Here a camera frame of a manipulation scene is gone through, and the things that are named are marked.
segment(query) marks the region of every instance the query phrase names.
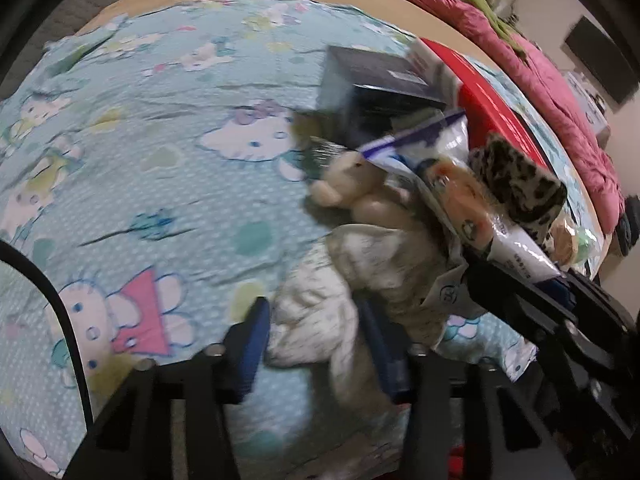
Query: white wall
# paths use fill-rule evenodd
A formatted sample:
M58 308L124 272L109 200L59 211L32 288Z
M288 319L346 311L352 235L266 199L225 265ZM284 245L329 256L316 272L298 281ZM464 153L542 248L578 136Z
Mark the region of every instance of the white wall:
M562 48L564 38L581 16L598 24L578 0L516 0L518 28L539 44L542 50L562 70L574 70L570 53ZM622 108L614 107L607 114L611 137L607 153L620 176L623 192L640 194L640 98L636 94ZM610 256L601 270L605 289L633 314L640 307L640 244L620 261Z

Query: black cable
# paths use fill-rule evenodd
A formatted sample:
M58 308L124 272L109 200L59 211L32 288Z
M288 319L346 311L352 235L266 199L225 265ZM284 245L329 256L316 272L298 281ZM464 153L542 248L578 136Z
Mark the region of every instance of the black cable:
M89 398L89 388L86 384L86 377L82 368L82 359L80 357L80 349L74 335L74 329L71 325L71 319L66 311L65 304L62 303L53 284L47 277L31 262L24 254L15 249L6 242L0 240L0 261L20 272L27 280L29 280L42 295L49 301L53 312L58 318L62 334L66 340L66 347L71 357L71 364L76 375L76 383L80 393L80 401L82 402L82 412L84 413L84 423L89 429L94 424L94 415L91 411L91 400Z

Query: black box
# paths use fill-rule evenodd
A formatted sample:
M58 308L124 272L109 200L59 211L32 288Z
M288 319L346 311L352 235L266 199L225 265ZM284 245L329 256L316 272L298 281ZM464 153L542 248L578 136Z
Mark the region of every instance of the black box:
M327 48L317 104L327 139L355 150L389 133L392 118L428 107L444 110L447 104L404 57Z

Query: white label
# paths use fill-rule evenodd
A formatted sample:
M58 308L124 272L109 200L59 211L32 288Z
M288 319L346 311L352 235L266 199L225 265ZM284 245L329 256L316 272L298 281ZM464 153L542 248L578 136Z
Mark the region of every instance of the white label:
M421 78L410 72L394 72L393 70L387 70L387 72L389 72L396 79L401 79L402 81L410 81L412 83L419 83L425 86L427 85L427 83L425 83Z

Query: light blue bed sheet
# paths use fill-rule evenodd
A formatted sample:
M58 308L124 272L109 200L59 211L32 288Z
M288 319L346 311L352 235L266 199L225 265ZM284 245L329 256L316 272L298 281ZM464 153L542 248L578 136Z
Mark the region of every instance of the light blue bed sheet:
M305 202L291 110L314 108L327 43L404 54L411 40L353 7L225 0L48 46L0 109L0 234L60 292L96 408L130 356L219 341L329 231ZM0 426L61 476L84 434L66 344L33 286L0 278ZM532 358L489 314L451 317L441 351L513 377ZM336 449L360 457L344 478L371 475L397 459L401 422L342 409L321 365L261 367L228 410L246 479L304 478Z

